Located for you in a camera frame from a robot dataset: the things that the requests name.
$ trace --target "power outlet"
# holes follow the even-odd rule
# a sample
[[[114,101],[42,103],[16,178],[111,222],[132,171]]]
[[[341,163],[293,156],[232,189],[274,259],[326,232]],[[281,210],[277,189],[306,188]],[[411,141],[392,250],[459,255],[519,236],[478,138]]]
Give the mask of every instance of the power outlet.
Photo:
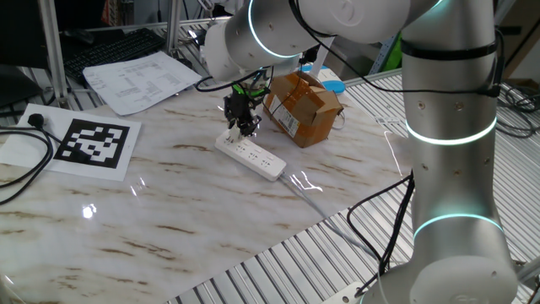
[[[215,147],[271,182],[275,182],[283,174],[287,163],[276,155],[252,143],[247,138],[231,143],[227,140],[228,137],[229,131],[227,130],[216,139]]]

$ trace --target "teal light ring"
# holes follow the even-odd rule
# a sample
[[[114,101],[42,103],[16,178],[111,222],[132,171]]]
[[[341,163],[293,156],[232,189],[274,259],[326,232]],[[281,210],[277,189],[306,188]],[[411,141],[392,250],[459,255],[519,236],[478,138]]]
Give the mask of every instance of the teal light ring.
[[[497,222],[495,222],[494,220],[488,219],[487,217],[484,217],[484,216],[480,216],[480,215],[476,215],[476,214],[448,214],[448,215],[442,215],[442,216],[436,217],[436,218],[434,218],[434,219],[432,219],[432,220],[428,220],[427,222],[423,223],[423,224],[416,230],[416,232],[414,232],[413,240],[416,239],[416,236],[418,235],[418,233],[419,233],[423,228],[425,228],[426,226],[431,225],[431,224],[433,224],[433,223],[435,223],[436,221],[439,221],[439,220],[454,219],[454,218],[458,218],[458,217],[467,217],[467,218],[473,218],[473,219],[485,220],[485,221],[487,221],[488,223],[495,225],[495,226],[496,226],[497,228],[499,228],[503,233],[505,232],[505,231],[503,230],[503,227],[501,227]]]
[[[265,47],[265,46],[262,44],[261,40],[260,40],[259,37],[257,36],[257,33],[255,33],[255,28],[253,27],[253,19],[251,18],[251,9],[252,9],[252,7],[253,7],[253,2],[254,2],[254,1],[255,1],[255,0],[251,0],[251,1],[250,1],[250,6],[249,6],[249,8],[248,8],[248,13],[247,13],[247,19],[248,19],[248,21],[249,21],[249,23],[250,23],[250,29],[251,29],[251,33],[253,34],[253,38],[255,38],[255,40],[256,40],[256,42],[259,44],[259,46],[261,46],[262,49],[263,49],[264,51],[266,51],[267,53],[269,53],[269,54],[271,54],[271,55],[274,55],[275,57],[279,57],[279,58],[292,58],[292,57],[298,56],[298,54],[293,55],[293,56],[279,55],[279,54],[277,54],[277,53],[275,53],[275,52],[270,51],[270,49],[268,49],[267,47]]]
[[[497,117],[493,120],[491,125],[489,125],[489,127],[486,128],[485,130],[483,130],[482,132],[474,134],[473,136],[469,136],[467,138],[459,138],[459,139],[427,138],[425,136],[422,136],[422,135],[416,133],[411,128],[411,126],[408,125],[408,122],[406,122],[406,124],[407,124],[407,130],[409,131],[409,133],[411,135],[413,135],[415,138],[418,138],[418,139],[422,140],[425,143],[435,144],[435,145],[452,146],[452,145],[460,145],[460,144],[469,144],[471,142],[477,141],[477,140],[481,139],[482,137],[488,135],[495,128],[495,126],[497,125]]]

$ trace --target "white marble surface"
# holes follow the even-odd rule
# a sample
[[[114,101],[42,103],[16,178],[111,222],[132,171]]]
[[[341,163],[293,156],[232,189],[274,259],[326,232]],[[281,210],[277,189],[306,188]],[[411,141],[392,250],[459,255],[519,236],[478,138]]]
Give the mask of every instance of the white marble surface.
[[[124,182],[45,172],[1,206],[7,287],[29,304],[160,304],[320,221],[283,184],[213,147],[225,94],[184,92],[126,117],[143,127]],[[253,139],[287,161],[328,214],[400,178],[391,135],[342,103],[345,129],[320,144],[298,148],[266,116]],[[106,106],[90,113],[114,116]],[[400,143],[392,148],[403,159]],[[0,165],[0,182],[24,170]]]

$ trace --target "keyboard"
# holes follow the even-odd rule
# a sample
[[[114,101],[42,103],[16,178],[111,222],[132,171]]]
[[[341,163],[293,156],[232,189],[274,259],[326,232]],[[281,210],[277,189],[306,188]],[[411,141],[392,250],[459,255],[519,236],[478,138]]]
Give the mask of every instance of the keyboard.
[[[156,35],[152,30],[144,28],[134,30],[127,33],[120,41],[93,46],[79,53],[64,62],[64,69],[67,76],[83,83],[83,70],[86,67],[133,59],[147,52],[155,51],[164,44],[165,39]]]

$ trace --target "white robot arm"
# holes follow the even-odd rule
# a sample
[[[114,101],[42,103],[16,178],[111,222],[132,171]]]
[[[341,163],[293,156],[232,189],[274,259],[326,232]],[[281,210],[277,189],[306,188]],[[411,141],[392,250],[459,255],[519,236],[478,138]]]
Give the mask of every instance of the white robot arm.
[[[210,73],[238,79],[298,60],[317,44],[306,26],[361,43],[402,30],[414,253],[362,303],[511,303],[517,279],[493,199],[496,99],[488,89],[501,64],[492,0],[250,0],[209,30]]]

